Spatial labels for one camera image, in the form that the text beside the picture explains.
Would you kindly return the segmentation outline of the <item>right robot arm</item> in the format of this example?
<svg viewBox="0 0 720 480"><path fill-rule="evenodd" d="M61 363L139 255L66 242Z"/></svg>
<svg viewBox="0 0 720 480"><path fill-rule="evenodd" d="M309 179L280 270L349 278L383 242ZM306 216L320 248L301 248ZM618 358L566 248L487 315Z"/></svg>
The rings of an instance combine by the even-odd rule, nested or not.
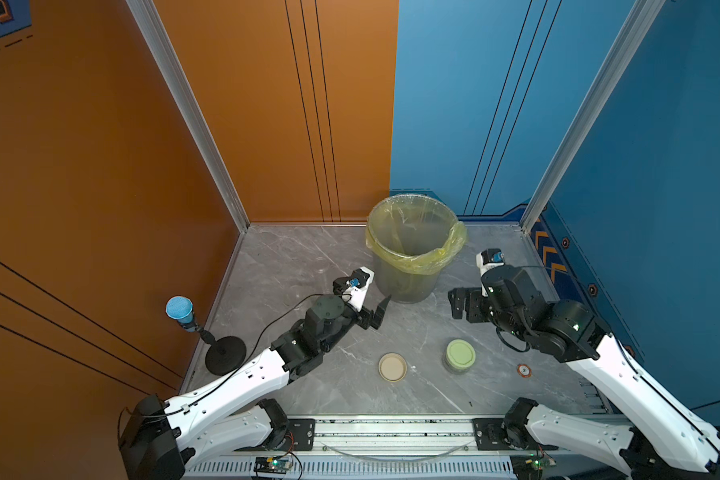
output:
<svg viewBox="0 0 720 480"><path fill-rule="evenodd" d="M720 479L720 426L655 380L604 320L579 302L546 300L522 268L488 263L479 270L479 286L449 291L452 317L490 323L499 336L509 333L526 349L553 357L629 421L598 423L520 397L504 415L504 444L516 450L559 447L630 479Z"/></svg>

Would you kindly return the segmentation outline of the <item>jar with green lid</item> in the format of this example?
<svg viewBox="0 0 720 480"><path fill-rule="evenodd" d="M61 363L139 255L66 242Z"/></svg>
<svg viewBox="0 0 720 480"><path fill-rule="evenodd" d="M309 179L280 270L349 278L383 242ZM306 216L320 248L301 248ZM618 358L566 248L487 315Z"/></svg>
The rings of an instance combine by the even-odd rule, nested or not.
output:
<svg viewBox="0 0 720 480"><path fill-rule="evenodd" d="M453 373L461 374L469 371L476 361L474 347L466 340L451 340L444 351L444 365Z"/></svg>

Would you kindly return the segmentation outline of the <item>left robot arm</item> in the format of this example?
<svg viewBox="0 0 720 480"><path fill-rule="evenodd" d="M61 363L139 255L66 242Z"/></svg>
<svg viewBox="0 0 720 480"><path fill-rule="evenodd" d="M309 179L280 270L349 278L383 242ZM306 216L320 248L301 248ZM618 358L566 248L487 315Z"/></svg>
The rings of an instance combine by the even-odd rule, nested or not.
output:
<svg viewBox="0 0 720 480"><path fill-rule="evenodd" d="M379 328L389 302L355 309L343 295L322 295L303 319L236 371L168 400L142 399L118 436L128 478L180 479L222 454L282 446L288 417L271 393L321 365L353 326Z"/></svg>

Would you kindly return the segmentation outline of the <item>cream jar lid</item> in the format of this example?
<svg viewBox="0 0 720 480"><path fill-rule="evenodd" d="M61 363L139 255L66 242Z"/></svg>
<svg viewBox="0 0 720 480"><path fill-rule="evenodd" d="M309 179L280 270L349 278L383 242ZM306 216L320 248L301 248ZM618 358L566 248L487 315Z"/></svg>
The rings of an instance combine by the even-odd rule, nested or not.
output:
<svg viewBox="0 0 720 480"><path fill-rule="evenodd" d="M383 355L378 362L378 373L382 379L396 383L405 378L408 371L406 360L398 353Z"/></svg>

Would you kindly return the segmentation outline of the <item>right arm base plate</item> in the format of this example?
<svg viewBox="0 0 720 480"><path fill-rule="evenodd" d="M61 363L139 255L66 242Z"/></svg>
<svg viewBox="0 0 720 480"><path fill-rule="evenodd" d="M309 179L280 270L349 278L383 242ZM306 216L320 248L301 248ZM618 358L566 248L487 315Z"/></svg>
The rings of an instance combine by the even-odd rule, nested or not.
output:
<svg viewBox="0 0 720 480"><path fill-rule="evenodd" d="M528 447L525 429L517 422L499 418L475 418L473 434L479 451L524 450Z"/></svg>

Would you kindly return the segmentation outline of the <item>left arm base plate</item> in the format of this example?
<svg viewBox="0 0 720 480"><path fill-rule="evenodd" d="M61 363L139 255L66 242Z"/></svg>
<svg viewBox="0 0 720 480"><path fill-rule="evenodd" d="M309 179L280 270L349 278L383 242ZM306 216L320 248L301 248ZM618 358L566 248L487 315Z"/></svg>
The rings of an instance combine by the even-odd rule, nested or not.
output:
<svg viewBox="0 0 720 480"><path fill-rule="evenodd" d="M297 452L312 451L315 438L314 418L290 418L288 433L293 437L293 449Z"/></svg>

